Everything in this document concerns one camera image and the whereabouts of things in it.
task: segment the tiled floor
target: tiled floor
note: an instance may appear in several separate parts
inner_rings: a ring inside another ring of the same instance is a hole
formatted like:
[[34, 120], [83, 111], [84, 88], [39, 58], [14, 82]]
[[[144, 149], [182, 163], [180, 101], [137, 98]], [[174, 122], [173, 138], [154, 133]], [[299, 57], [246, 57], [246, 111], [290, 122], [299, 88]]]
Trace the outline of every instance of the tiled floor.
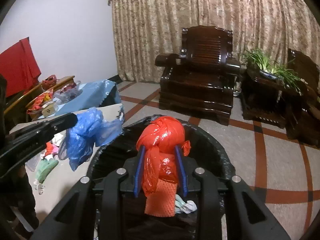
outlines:
[[[242, 118], [234, 98], [229, 126], [159, 109], [158, 84], [122, 82], [118, 86], [125, 126], [153, 114], [187, 120], [215, 137], [236, 173], [266, 203], [292, 240], [298, 240], [320, 209], [320, 151], [289, 140], [285, 129]], [[225, 218], [223, 236], [226, 239]]]

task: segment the black trash bag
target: black trash bag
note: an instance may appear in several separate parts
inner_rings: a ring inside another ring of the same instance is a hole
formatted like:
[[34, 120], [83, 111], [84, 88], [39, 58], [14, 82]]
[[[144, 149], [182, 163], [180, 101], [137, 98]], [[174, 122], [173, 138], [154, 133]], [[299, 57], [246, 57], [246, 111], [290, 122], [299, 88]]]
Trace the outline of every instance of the black trash bag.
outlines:
[[[110, 172], [123, 167], [126, 159], [137, 155], [136, 143], [143, 130], [160, 116], [162, 115], [149, 116], [124, 127], [123, 132], [111, 144], [100, 147], [89, 165], [87, 176], [100, 182]], [[191, 143], [188, 157], [194, 158], [199, 167], [209, 170], [218, 178], [229, 180], [236, 174], [224, 148], [215, 138], [195, 125], [183, 120], [179, 121], [185, 128], [186, 140], [190, 140]], [[184, 200], [193, 200], [198, 206], [198, 197], [195, 193], [189, 193]], [[176, 214], [171, 218], [146, 215], [144, 213], [146, 197], [143, 192], [138, 198], [123, 195], [122, 205], [126, 239], [187, 240], [195, 237], [197, 212]], [[222, 217], [223, 214], [224, 203], [220, 196], [220, 216]]]

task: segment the cardboard box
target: cardboard box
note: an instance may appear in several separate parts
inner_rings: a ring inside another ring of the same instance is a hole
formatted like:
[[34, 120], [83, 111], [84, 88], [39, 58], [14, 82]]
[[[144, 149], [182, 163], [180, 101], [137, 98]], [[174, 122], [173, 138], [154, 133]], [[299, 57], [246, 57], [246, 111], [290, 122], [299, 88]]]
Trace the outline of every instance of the cardboard box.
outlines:
[[57, 111], [58, 111], [58, 105], [56, 103], [52, 102], [51, 104], [47, 104], [47, 105], [43, 106], [42, 115], [44, 117], [47, 117], [49, 115], [54, 114]]

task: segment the black baseboard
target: black baseboard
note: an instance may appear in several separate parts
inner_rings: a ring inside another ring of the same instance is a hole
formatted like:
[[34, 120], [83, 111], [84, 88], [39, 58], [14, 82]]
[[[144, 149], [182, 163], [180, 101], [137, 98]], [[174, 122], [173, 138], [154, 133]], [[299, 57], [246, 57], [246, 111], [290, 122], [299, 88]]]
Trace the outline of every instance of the black baseboard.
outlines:
[[119, 83], [122, 82], [122, 80], [121, 80], [121, 78], [119, 77], [119, 75], [115, 75], [115, 76], [113, 76], [113, 77], [111, 77], [111, 78], [108, 78], [108, 80], [111, 80], [111, 81], [113, 81], [113, 82], [115, 82], [115, 83], [117, 83], [117, 84], [119, 84]]

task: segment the beige patterned curtain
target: beige patterned curtain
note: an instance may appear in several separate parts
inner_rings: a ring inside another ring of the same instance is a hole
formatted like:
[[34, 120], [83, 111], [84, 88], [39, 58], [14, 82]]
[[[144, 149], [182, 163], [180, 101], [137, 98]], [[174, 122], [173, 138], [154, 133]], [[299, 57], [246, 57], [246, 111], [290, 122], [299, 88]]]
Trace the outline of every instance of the beige patterned curtain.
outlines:
[[320, 64], [320, 27], [303, 0], [113, 0], [118, 72], [124, 80], [160, 80], [160, 53], [179, 53], [181, 29], [215, 25], [233, 31], [233, 52], [260, 47], [279, 62], [287, 49]]

